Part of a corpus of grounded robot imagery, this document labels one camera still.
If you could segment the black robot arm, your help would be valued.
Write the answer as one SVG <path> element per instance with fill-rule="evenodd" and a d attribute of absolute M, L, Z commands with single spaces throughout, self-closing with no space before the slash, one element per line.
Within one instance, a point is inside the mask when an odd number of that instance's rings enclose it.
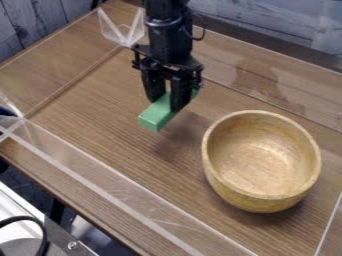
<path fill-rule="evenodd" d="M 180 112 L 192 101 L 193 91 L 202 85 L 204 64 L 193 57 L 193 42 L 205 36 L 193 36 L 190 0 L 145 0 L 145 25 L 149 45 L 136 44 L 133 67 L 142 72 L 148 98 L 157 102 L 172 83 L 170 108 Z"/>

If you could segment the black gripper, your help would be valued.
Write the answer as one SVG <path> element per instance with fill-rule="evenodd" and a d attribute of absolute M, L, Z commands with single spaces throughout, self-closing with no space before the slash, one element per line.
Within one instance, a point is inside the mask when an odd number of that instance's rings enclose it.
<path fill-rule="evenodd" d="M 146 19 L 149 43 L 136 44 L 133 67 L 142 72 L 148 98 L 156 102 L 166 94 L 172 80 L 172 111 L 180 112 L 192 101 L 193 89 L 201 88 L 204 65 L 193 57 L 193 19 Z"/>

